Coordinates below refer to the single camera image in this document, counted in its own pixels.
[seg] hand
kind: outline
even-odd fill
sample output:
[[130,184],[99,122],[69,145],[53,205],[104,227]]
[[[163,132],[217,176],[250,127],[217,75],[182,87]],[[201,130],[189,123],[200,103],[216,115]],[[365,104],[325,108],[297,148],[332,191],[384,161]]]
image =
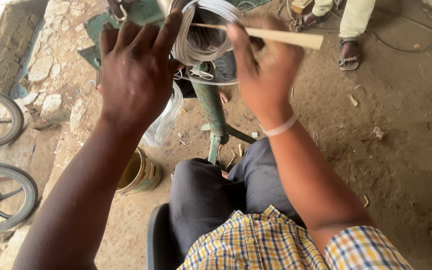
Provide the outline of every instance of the hand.
[[[269,16],[246,17],[240,22],[251,28],[286,31],[283,22]],[[264,40],[267,53],[257,62],[249,36],[241,25],[230,24],[226,32],[234,48],[237,79],[244,102],[261,121],[264,129],[283,125],[293,114],[289,92],[303,60],[303,48]]]
[[161,29],[126,20],[120,29],[101,31],[101,119],[144,132],[163,112],[180,66],[169,55],[182,19],[174,9]]

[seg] checkered shirt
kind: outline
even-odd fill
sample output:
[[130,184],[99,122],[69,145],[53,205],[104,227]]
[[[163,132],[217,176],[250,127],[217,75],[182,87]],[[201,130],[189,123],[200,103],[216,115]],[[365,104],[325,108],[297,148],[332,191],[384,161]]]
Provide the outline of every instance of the checkered shirt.
[[191,247],[185,269],[391,269],[412,267],[380,230],[356,226],[340,231],[326,245],[325,257],[307,230],[274,206],[261,215],[235,211],[221,226]]

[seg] white bracelet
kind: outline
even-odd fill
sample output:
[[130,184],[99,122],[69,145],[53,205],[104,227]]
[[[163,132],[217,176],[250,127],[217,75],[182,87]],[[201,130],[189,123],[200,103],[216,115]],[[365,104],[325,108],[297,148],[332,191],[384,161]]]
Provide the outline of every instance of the white bracelet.
[[287,131],[289,128],[291,128],[294,123],[296,123],[296,114],[293,113],[293,115],[291,116],[291,118],[286,121],[286,123],[282,124],[281,126],[276,127],[275,129],[272,130],[263,130],[264,133],[266,133],[267,136],[276,136],[279,135],[285,131]]

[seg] person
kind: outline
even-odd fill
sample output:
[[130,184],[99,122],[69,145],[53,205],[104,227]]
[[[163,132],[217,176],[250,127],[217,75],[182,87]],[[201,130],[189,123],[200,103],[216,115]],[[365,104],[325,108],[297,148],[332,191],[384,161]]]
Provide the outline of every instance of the person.
[[[103,107],[97,126],[39,210],[13,269],[96,268],[120,176],[164,110],[181,68],[168,59],[181,21],[174,10],[161,29],[126,21],[119,30],[101,32]],[[242,23],[284,27],[270,18]],[[294,117],[288,89],[303,49],[266,41],[266,57],[256,62],[239,24],[229,24],[227,34],[243,99],[269,139],[249,147],[228,176],[244,178],[245,212],[232,207],[217,167],[201,159],[177,165],[170,218],[181,250],[189,249],[180,268],[411,269]],[[298,216],[306,229],[294,221]]]
[[[366,31],[375,2],[376,0],[347,0],[339,25],[342,52],[338,65],[341,70],[355,70],[359,66],[358,36]],[[296,32],[325,21],[332,7],[333,0],[314,0],[312,12],[296,18]]]
[[[236,79],[236,59],[234,58],[234,53],[232,50],[225,52],[221,57],[213,61],[214,68],[214,79],[218,83],[229,82]],[[181,69],[181,74],[186,73],[187,68]],[[191,81],[185,79],[175,80],[177,86],[181,89],[183,98],[192,99],[196,98],[196,92],[191,84]],[[229,101],[228,96],[221,90],[219,91],[219,97],[221,98],[221,103],[226,103]]]

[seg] paint bucket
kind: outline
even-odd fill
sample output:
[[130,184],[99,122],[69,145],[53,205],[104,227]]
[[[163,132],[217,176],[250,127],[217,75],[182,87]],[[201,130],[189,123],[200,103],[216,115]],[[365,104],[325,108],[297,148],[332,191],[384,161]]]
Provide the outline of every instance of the paint bucket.
[[161,182],[161,166],[141,148],[129,159],[116,193],[129,195],[138,192],[151,191]]

